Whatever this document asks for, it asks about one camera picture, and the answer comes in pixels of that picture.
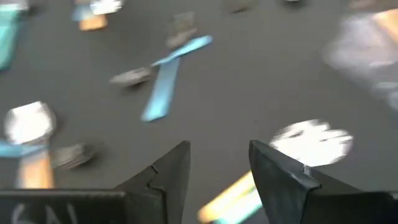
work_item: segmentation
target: black plastic part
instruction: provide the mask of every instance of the black plastic part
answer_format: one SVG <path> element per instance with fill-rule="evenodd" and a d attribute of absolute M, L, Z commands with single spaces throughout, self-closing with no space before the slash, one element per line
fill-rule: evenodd
<path fill-rule="evenodd" d="M 251 141 L 250 165 L 270 224 L 392 224 L 398 206 L 390 192 L 360 190 L 312 169 L 267 144 Z"/>
<path fill-rule="evenodd" d="M 166 46 L 169 49 L 175 49 L 186 44 L 195 34 L 198 28 L 195 21 L 194 12 L 184 12 L 173 16 L 169 28 L 169 37 L 166 40 Z"/>
<path fill-rule="evenodd" d="M 124 202 L 115 190 L 2 190 L 0 223 L 125 224 Z"/>
<path fill-rule="evenodd" d="M 129 223 L 180 224 L 190 173 L 190 143 L 181 142 L 116 187 L 127 193 Z"/>

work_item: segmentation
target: yellow stick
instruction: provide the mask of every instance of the yellow stick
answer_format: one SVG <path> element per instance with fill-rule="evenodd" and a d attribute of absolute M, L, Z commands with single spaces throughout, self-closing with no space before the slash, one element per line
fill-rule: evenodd
<path fill-rule="evenodd" d="M 233 205 L 235 200 L 256 187 L 251 172 L 242 176 L 233 185 L 224 190 L 210 203 L 201 208 L 198 212 L 198 219 L 202 223 L 209 223 L 219 219 L 222 212 Z"/>

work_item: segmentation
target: light blue ribbon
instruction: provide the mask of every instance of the light blue ribbon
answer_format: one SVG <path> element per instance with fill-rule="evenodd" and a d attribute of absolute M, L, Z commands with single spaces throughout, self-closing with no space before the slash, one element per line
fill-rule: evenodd
<path fill-rule="evenodd" d="M 82 21 L 95 17 L 89 4 L 78 4 L 72 14 L 73 21 Z"/>
<path fill-rule="evenodd" d="M 0 5 L 0 70 L 8 67 L 18 31 L 18 4 Z"/>
<path fill-rule="evenodd" d="M 157 65 L 160 65 L 163 63 L 167 63 L 167 62 L 169 62 L 177 57 L 181 57 L 193 50 L 197 50 L 201 47 L 204 47 L 204 46 L 210 44 L 211 41 L 213 41 L 213 38 L 209 35 L 192 39 L 191 41 L 186 43 L 184 46 L 180 47 L 176 51 L 169 54 L 169 56 L 167 56 L 166 58 L 160 59 L 157 62 L 153 63 L 152 66 L 157 66 Z"/>
<path fill-rule="evenodd" d="M 44 149 L 43 146 L 26 146 L 26 145 L 14 145 L 8 142 L 0 141 L 0 157 L 6 158 L 19 158 L 37 152 L 40 149 Z"/>
<path fill-rule="evenodd" d="M 154 90 L 141 116 L 141 120 L 153 121 L 169 113 L 179 64 L 180 58 L 175 58 L 160 66 Z"/>
<path fill-rule="evenodd" d="M 152 64 L 160 65 L 159 73 L 154 85 L 154 90 L 149 98 L 148 104 L 141 116 L 143 121 L 153 121 L 166 116 L 169 113 L 170 102 L 172 101 L 175 79 L 177 77 L 180 57 L 204 47 L 211 43 L 213 38 L 209 35 L 193 39 L 172 52 L 166 58 Z"/>

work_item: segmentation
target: light blue strip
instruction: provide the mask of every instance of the light blue strip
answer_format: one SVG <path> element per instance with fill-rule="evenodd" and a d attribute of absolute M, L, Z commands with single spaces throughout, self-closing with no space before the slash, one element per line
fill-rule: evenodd
<path fill-rule="evenodd" d="M 19 158 L 43 149 L 43 146 L 13 145 L 8 142 L 0 142 L 0 157 Z"/>
<path fill-rule="evenodd" d="M 153 121 L 169 113 L 179 64 L 180 58 L 175 58 L 160 66 L 152 95 L 141 116 L 141 120 Z"/>
<path fill-rule="evenodd" d="M 261 198 L 257 190 L 253 190 L 234 203 L 232 207 L 224 211 L 216 220 L 217 224 L 238 224 L 248 219 L 262 207 Z"/>
<path fill-rule="evenodd" d="M 78 4 L 76 5 L 76 8 L 72 14 L 72 20 L 73 21 L 82 21 L 85 19 L 91 19 L 95 15 L 93 11 L 91 10 L 91 7 L 89 4 Z"/>
<path fill-rule="evenodd" d="M 199 49 L 201 47 L 204 47 L 213 41 L 213 38 L 209 35 L 204 36 L 204 37 L 199 37 L 192 39 L 188 43 L 186 43 L 184 46 L 180 47 L 176 51 L 172 52 L 167 56 L 166 58 L 160 59 L 157 62 L 153 63 L 152 66 L 157 66 L 163 63 L 167 63 L 177 57 L 181 57 L 182 55 L 185 55 L 193 50 Z"/>
<path fill-rule="evenodd" d="M 17 4 L 0 6 L 0 70 L 7 68 L 11 61 L 20 13 Z"/>

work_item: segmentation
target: small metal object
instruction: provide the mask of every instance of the small metal object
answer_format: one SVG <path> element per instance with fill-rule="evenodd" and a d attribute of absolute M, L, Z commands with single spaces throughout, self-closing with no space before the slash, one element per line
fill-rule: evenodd
<path fill-rule="evenodd" d="M 72 169 L 78 167 L 96 155 L 96 151 L 92 147 L 85 144 L 76 144 L 70 147 L 57 149 L 53 156 L 53 166 Z"/>
<path fill-rule="evenodd" d="M 116 75 L 109 82 L 112 84 L 122 86 L 132 86 L 138 83 L 148 81 L 151 77 L 152 71 L 150 68 L 139 68 L 131 70 L 120 75 Z"/>
<path fill-rule="evenodd" d="M 226 8 L 231 14 L 247 11 L 253 7 L 255 2 L 256 0 L 224 0 Z"/>
<path fill-rule="evenodd" d="M 181 47 L 186 44 L 197 31 L 194 12 L 184 12 L 174 15 L 169 38 L 166 40 L 166 46 L 170 49 Z"/>

